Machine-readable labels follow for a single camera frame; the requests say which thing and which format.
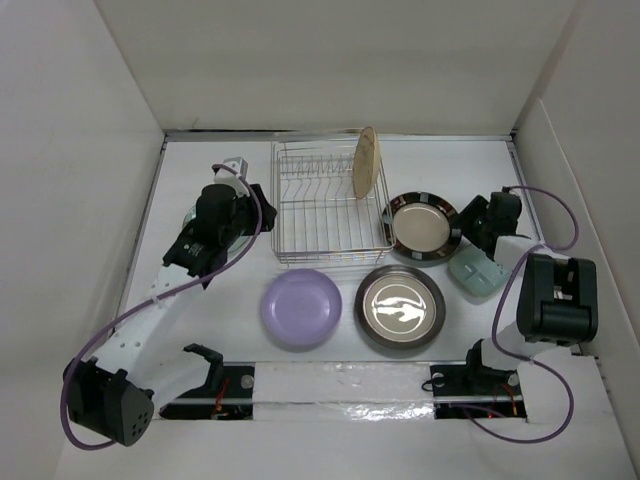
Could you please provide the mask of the light green rectangular dish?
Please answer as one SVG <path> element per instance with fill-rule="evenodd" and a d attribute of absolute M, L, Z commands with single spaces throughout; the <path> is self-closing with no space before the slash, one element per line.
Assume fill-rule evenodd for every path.
<path fill-rule="evenodd" d="M 472 244 L 452 256 L 448 270 L 463 290 L 477 298 L 492 296 L 504 286 L 511 274 L 510 269 L 490 260 Z"/>

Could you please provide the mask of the dark striped rim plate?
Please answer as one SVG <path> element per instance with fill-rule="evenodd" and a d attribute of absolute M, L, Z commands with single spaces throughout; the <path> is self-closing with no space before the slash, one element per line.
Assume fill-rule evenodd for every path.
<path fill-rule="evenodd" d="M 394 197 L 382 213 L 385 239 L 392 251 L 415 262 L 444 260 L 458 249 L 462 234 L 454 227 L 458 211 L 429 192 L 413 191 Z"/>

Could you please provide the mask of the purple plastic plate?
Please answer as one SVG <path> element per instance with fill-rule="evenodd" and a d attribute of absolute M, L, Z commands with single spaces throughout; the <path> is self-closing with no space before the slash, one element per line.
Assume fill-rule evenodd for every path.
<path fill-rule="evenodd" d="M 314 348 L 334 333 L 342 315 L 339 288 L 314 269 L 293 269 L 266 289 L 260 314 L 269 334 L 281 345 Z"/>

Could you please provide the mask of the brown rim cream bowl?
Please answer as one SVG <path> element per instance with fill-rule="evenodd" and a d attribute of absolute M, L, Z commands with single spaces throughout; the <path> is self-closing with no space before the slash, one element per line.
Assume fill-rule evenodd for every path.
<path fill-rule="evenodd" d="M 394 350 L 421 349 L 442 330 L 446 302 L 437 283 L 404 265 L 372 270 L 359 284 L 354 317 L 377 344 Z"/>

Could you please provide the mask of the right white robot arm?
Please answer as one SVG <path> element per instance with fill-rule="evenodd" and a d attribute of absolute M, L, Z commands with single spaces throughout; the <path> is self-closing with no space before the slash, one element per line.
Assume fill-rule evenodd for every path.
<path fill-rule="evenodd" d="M 515 319 L 492 326 L 486 339 L 467 352 L 464 365 L 447 380 L 469 395 L 505 383 L 539 352 L 592 341 L 598 330 L 597 270 L 593 261 L 567 256 L 578 241 L 552 246 L 517 232 L 521 187 L 505 187 L 489 198 L 476 196 L 454 222 L 463 237 L 509 273 L 497 308 L 506 304 L 514 282 L 521 283 Z"/>

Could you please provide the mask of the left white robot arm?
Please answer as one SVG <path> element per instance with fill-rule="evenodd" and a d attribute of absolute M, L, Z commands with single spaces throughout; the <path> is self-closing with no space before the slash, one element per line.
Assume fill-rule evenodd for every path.
<path fill-rule="evenodd" d="M 229 248 L 241 237 L 251 243 L 274 227 L 276 209 L 262 187 L 242 178 L 205 186 L 196 216 L 162 257 L 145 299 L 96 333 L 63 372 L 59 413 L 63 432 L 78 449 L 79 425 L 104 437 L 101 448 L 131 446 L 160 408 L 195 390 L 212 396 L 224 381 L 224 357 L 199 343 L 175 356 L 158 357 L 161 340 L 211 282 L 237 264 Z"/>

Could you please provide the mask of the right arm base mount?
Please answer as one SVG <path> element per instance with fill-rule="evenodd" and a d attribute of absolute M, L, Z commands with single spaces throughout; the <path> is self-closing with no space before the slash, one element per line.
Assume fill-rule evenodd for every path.
<path fill-rule="evenodd" d="M 527 416 L 515 371 L 489 371 L 471 377 L 466 365 L 434 364 L 421 389 L 432 395 L 435 418 L 493 419 Z"/>

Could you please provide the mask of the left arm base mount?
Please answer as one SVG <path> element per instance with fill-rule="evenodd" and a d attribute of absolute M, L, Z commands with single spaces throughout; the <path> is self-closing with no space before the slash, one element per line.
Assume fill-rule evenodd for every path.
<path fill-rule="evenodd" d="M 158 413 L 163 420 L 244 421 L 253 419 L 255 365 L 224 365 L 222 379 L 215 387 L 191 390 Z"/>

